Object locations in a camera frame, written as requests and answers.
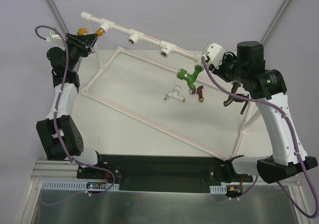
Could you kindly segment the yellow faucet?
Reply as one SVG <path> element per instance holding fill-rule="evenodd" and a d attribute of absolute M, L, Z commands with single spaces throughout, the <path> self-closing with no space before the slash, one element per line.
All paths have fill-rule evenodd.
<path fill-rule="evenodd" d="M 95 34 L 97 34 L 98 36 L 102 36 L 103 34 L 105 33 L 104 29 L 102 28 L 99 28 Z M 77 35 L 79 36 L 84 36 L 84 35 L 89 35 L 89 32 L 88 30 L 86 30 L 85 28 L 80 28 L 78 31 L 77 31 Z"/>

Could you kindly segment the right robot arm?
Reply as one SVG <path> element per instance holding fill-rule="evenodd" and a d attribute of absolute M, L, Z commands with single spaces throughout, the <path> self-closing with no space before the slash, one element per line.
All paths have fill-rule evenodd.
<path fill-rule="evenodd" d="M 250 96 L 229 92 L 233 100 L 255 102 L 266 125 L 272 145 L 269 157 L 236 157 L 224 169 L 225 178 L 238 180 L 242 174 L 260 176 L 271 184 L 318 166 L 307 154 L 296 134 L 288 105 L 287 87 L 278 70 L 265 68 L 264 46 L 257 41 L 237 44 L 237 52 L 227 52 L 212 43 L 203 51 L 208 69 L 229 83 L 239 83 Z"/>

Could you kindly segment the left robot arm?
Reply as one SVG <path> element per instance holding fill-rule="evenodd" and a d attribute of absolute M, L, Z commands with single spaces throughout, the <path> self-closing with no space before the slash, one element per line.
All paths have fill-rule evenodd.
<path fill-rule="evenodd" d="M 76 35 L 67 33 L 64 39 L 66 48 L 52 47 L 47 51 L 55 97 L 49 114 L 36 124 L 49 160 L 72 158 L 83 165 L 89 165 L 88 173 L 95 179 L 102 178 L 106 168 L 98 162 L 96 151 L 84 149 L 82 136 L 71 114 L 80 87 L 76 66 L 82 58 L 92 53 L 97 39 L 98 34 L 89 34 L 86 30 Z"/>

